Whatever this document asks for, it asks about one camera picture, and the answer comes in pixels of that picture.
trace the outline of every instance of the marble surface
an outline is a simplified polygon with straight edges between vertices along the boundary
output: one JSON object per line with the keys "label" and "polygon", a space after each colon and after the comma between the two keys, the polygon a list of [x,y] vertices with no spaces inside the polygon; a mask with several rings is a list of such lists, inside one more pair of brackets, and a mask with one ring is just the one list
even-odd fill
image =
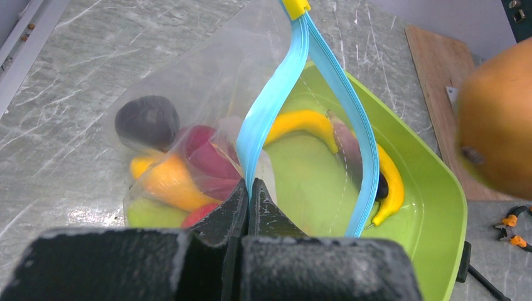
{"label": "marble surface", "polygon": [[[248,1],[72,0],[0,120],[0,287],[24,247],[55,226],[121,226],[127,163],[105,109],[132,83],[207,39]],[[340,63],[436,153],[406,24],[364,0],[315,0],[312,17]],[[494,240],[510,203],[469,205],[472,264],[512,300],[531,300],[529,254]],[[522,221],[519,229],[530,227]],[[452,300],[490,300],[468,277]]]}

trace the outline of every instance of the yellow zipper slider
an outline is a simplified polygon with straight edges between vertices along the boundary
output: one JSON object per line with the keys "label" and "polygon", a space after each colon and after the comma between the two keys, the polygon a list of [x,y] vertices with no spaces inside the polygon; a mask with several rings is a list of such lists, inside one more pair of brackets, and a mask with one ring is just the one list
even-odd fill
{"label": "yellow zipper slider", "polygon": [[282,0],[290,19],[295,20],[301,17],[306,11],[311,10],[308,0]]}

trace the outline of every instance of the red apple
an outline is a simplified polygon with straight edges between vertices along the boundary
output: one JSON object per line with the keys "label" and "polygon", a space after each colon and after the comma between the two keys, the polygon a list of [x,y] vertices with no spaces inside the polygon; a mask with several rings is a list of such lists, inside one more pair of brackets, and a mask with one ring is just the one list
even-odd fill
{"label": "red apple", "polygon": [[218,204],[207,204],[192,212],[181,223],[182,228],[189,228],[194,226],[197,222],[201,221],[207,214],[211,213],[218,207]]}

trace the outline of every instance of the white wall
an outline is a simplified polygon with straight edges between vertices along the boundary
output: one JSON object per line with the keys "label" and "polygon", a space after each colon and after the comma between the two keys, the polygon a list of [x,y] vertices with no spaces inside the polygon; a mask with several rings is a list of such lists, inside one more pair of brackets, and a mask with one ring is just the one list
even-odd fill
{"label": "white wall", "polygon": [[411,24],[463,41],[483,58],[516,43],[501,0],[369,1]]}

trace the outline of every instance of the orange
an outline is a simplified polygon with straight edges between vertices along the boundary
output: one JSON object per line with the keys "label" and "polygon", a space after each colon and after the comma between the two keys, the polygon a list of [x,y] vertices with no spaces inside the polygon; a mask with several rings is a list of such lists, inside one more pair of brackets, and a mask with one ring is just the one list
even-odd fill
{"label": "orange", "polygon": [[456,147],[481,183],[532,199],[532,40],[487,60],[457,96]]}

